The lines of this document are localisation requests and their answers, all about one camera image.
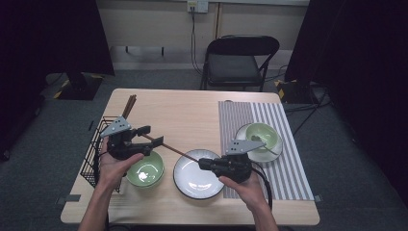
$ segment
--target forearm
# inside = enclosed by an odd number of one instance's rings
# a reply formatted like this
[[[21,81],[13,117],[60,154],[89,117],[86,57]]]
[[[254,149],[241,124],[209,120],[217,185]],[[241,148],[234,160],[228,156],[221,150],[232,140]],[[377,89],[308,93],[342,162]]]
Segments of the forearm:
[[[251,209],[257,231],[278,231],[275,218],[267,204]]]
[[[105,219],[108,214],[112,190],[103,184],[98,184],[93,191],[87,211],[82,218],[79,231],[104,230]]]

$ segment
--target hand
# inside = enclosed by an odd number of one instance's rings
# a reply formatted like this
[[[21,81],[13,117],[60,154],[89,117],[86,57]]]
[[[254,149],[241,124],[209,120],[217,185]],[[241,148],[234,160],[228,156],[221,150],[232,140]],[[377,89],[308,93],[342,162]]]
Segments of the hand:
[[[129,159],[119,161],[107,153],[108,138],[105,138],[102,143],[101,153],[105,153],[100,157],[100,178],[98,185],[103,185],[109,190],[114,190],[120,183],[124,173],[132,166],[132,164],[143,159],[144,155],[138,153],[131,156]]]
[[[258,175],[254,171],[252,171],[249,179],[240,184],[226,176],[220,176],[218,180],[224,185],[234,189],[250,211],[254,211],[262,205],[268,205]]]

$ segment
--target gray striped cloth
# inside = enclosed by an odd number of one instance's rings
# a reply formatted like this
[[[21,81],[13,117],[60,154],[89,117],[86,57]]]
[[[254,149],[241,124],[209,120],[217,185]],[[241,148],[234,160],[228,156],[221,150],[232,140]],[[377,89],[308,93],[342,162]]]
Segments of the gray striped cloth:
[[[273,127],[282,138],[283,152],[269,163],[260,163],[267,174],[272,188],[272,198],[276,200],[314,200],[309,183],[300,161],[293,135],[282,104],[218,102],[221,153],[228,148],[241,127],[248,123],[263,122]],[[224,198],[240,198],[225,187]]]

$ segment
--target metal basket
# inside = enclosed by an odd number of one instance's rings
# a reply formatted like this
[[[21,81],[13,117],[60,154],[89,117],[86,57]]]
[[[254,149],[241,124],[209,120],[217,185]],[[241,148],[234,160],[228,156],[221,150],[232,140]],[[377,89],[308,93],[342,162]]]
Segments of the metal basket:
[[[85,155],[85,161],[81,167],[80,174],[95,188],[100,175],[99,168],[99,153],[102,148],[102,138],[100,133],[108,127],[116,116],[103,116],[99,125],[95,129],[92,140],[90,141],[87,155]],[[120,192],[120,183],[116,187],[115,191]]]

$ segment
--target carpeted floor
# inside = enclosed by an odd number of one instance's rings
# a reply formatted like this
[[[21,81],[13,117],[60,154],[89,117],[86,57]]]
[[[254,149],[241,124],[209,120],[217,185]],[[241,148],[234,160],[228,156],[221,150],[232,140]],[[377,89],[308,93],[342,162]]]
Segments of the carpeted floor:
[[[115,77],[104,79],[92,101],[77,101],[54,99],[65,76],[48,76],[49,83],[55,80],[43,92],[46,99],[40,114],[11,149],[11,159],[0,163],[2,231],[77,229],[77,225],[61,222],[64,205],[57,201],[69,194],[93,134],[89,125],[101,117],[114,89],[198,90],[200,84],[194,70],[118,70]],[[264,91],[276,92],[273,82],[267,82]],[[293,131],[311,111],[290,109],[303,106],[307,105],[284,105]],[[406,207],[376,164],[354,142],[352,129],[331,104],[318,108],[294,139],[312,192],[320,198],[320,224],[281,230],[408,230]],[[180,227],[141,226],[134,230]]]

